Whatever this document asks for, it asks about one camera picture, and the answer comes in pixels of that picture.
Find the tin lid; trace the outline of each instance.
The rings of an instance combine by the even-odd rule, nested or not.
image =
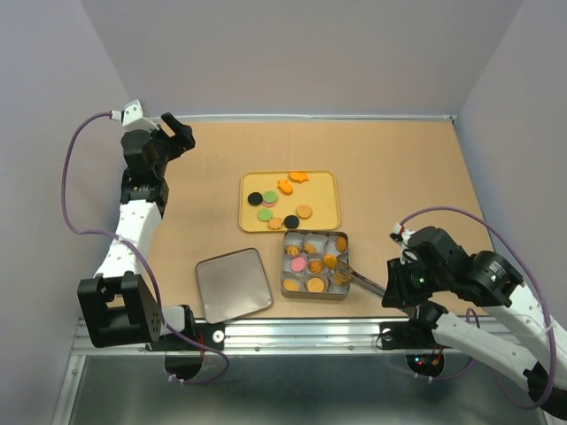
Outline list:
[[[266,272],[254,248],[206,259],[195,271],[209,323],[229,321],[272,305]]]

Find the white wall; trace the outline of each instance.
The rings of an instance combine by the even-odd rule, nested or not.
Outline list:
[[[79,316],[76,287],[108,241],[72,235],[59,208],[74,129],[128,96],[79,2],[0,2],[0,422],[50,423]],[[115,222],[120,124],[80,138],[71,170],[79,224]]]
[[[567,326],[567,2],[525,0],[457,120],[487,219]]]
[[[174,113],[457,113],[522,0],[82,0]]]

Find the orange cookie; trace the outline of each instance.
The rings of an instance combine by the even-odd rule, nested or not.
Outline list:
[[[287,180],[278,180],[277,188],[280,189],[284,195],[291,195],[293,192],[293,187],[287,182]]]
[[[346,252],[346,248],[348,248],[348,243],[346,242],[346,238],[343,236],[339,236],[335,241],[335,246],[339,252]]]
[[[285,290],[299,290],[299,284],[292,279],[285,279],[282,286]]]
[[[325,266],[328,268],[333,269],[337,266],[337,257],[327,254],[322,258],[322,262],[325,263]]]
[[[299,255],[301,252],[297,245],[287,245],[283,250],[287,255]]]
[[[309,177],[307,177],[307,174],[303,173],[302,171],[292,171],[290,173],[290,180],[292,182],[302,183],[302,182],[308,182]]]
[[[305,254],[316,254],[317,253],[317,249],[310,243],[304,243],[303,244],[303,251],[305,252]]]
[[[318,277],[307,281],[307,290],[309,292],[323,292],[325,290],[325,282]]]
[[[279,217],[274,217],[273,219],[269,219],[268,221],[268,227],[272,230],[279,230],[280,228],[282,228],[283,224],[284,221]]]
[[[348,278],[342,273],[335,272],[333,274],[333,281],[337,286],[342,286],[348,282]]]
[[[314,259],[309,263],[309,271],[311,273],[321,273],[323,269],[324,269],[324,265],[322,264],[322,261],[320,261],[319,259]]]
[[[311,217],[313,210],[309,205],[300,205],[295,209],[295,213],[298,215],[298,217],[305,220]]]

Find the screw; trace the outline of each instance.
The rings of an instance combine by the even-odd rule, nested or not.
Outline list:
[[[215,341],[217,344],[224,341],[224,332],[222,332],[221,330],[215,330],[213,332],[213,341]]]

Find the cookie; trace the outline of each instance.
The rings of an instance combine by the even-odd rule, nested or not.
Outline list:
[[[283,251],[287,255],[299,255],[299,253],[301,252],[297,245],[287,245],[285,248],[283,248]]]
[[[308,219],[313,214],[313,210],[309,205],[300,205],[295,209],[295,213],[303,220]]]
[[[303,257],[296,257],[291,261],[290,269],[292,272],[301,273],[305,270],[305,266],[307,265],[307,260]]]
[[[348,248],[348,243],[346,242],[346,238],[343,236],[339,236],[335,241],[335,246],[337,247],[337,251],[346,252],[346,248]]]
[[[325,266],[328,268],[333,269],[337,266],[337,257],[327,254],[322,258],[322,262],[325,263]]]
[[[348,282],[348,278],[342,273],[335,272],[333,274],[333,281],[337,286],[342,286]]]
[[[303,244],[303,251],[305,252],[305,254],[316,254],[317,253],[317,249],[310,243],[304,243]]]
[[[293,279],[285,279],[282,286],[285,290],[299,290],[299,284]]]
[[[307,290],[309,292],[323,292],[325,290],[325,282],[318,277],[307,281]]]
[[[272,212],[268,208],[262,208],[258,211],[258,220],[268,221],[273,216]]]
[[[248,195],[248,204],[250,204],[251,206],[260,205],[263,200],[264,198],[262,197],[262,194],[260,192],[252,192],[250,195]]]
[[[321,273],[325,266],[322,264],[322,261],[319,259],[314,259],[309,263],[309,271],[311,273]]]
[[[271,228],[272,230],[279,230],[280,228],[282,228],[283,224],[284,221],[279,217],[272,217],[268,221],[268,227]]]
[[[293,193],[293,187],[287,182],[287,180],[278,180],[277,188],[280,189],[284,195],[291,195],[291,193]]]
[[[277,202],[277,193],[273,190],[269,190],[262,195],[262,199],[266,204],[273,204],[274,202]]]
[[[299,219],[295,215],[288,215],[283,220],[283,225],[287,228],[298,228],[299,227]]]
[[[308,182],[309,177],[307,177],[306,173],[302,171],[292,171],[290,172],[290,180],[296,183]]]

